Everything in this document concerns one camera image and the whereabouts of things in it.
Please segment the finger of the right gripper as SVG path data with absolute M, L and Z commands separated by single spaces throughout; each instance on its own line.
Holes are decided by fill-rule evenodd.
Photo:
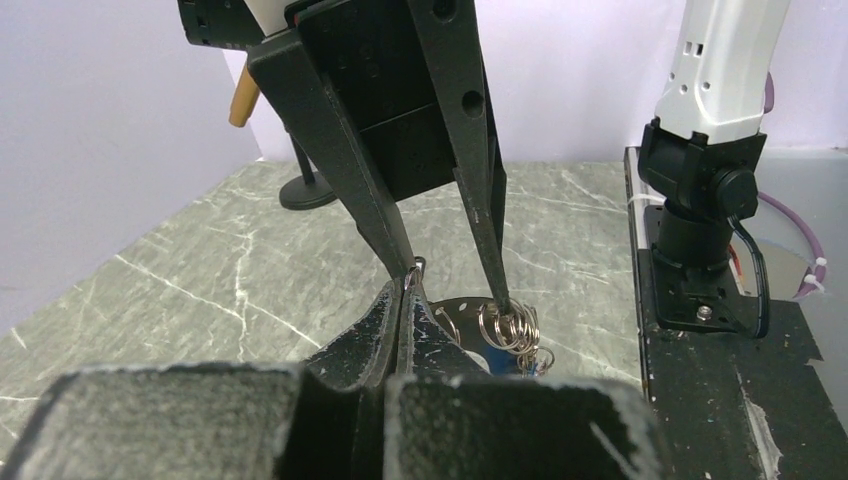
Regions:
M 332 82 L 298 32 L 248 52 L 248 70 L 289 133 L 322 173 L 363 239 L 393 278 L 415 266 L 402 216 Z
M 502 258 L 506 174 L 473 1 L 409 1 L 453 150 L 459 187 L 492 298 L 512 312 Z

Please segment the metal disc with keyrings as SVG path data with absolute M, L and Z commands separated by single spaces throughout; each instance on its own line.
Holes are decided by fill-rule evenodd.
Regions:
M 536 310 L 513 300 L 503 313 L 486 297 L 431 302 L 418 265 L 388 284 L 396 302 L 397 367 L 424 378 L 542 376 L 555 354 L 541 344 Z

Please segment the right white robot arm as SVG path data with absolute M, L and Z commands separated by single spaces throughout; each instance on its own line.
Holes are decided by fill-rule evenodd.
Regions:
M 417 266 L 399 201 L 455 183 L 496 309 L 506 175 L 471 1 L 181 1 L 189 43 L 243 51 L 247 77 L 394 279 Z M 769 67 L 784 1 L 690 1 L 639 150 L 663 195 L 659 324 L 764 337 L 770 293 L 743 228 L 758 206 Z

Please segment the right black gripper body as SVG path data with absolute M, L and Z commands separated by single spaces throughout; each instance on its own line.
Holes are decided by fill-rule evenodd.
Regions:
M 181 1 L 177 8 L 189 43 L 241 51 L 247 61 L 249 50 L 271 36 L 298 32 L 399 202 L 457 185 L 408 2 L 274 1 L 267 27 L 245 1 Z

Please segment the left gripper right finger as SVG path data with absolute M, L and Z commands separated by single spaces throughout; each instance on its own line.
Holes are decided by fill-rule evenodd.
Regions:
M 671 479 L 642 394 L 611 379 L 491 376 L 433 321 L 423 291 L 401 304 L 385 390 L 388 479 Z

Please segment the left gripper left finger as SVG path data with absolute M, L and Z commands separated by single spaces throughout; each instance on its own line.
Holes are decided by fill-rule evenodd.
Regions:
M 302 362 L 87 365 L 40 396 L 5 479 L 379 479 L 403 298 Z

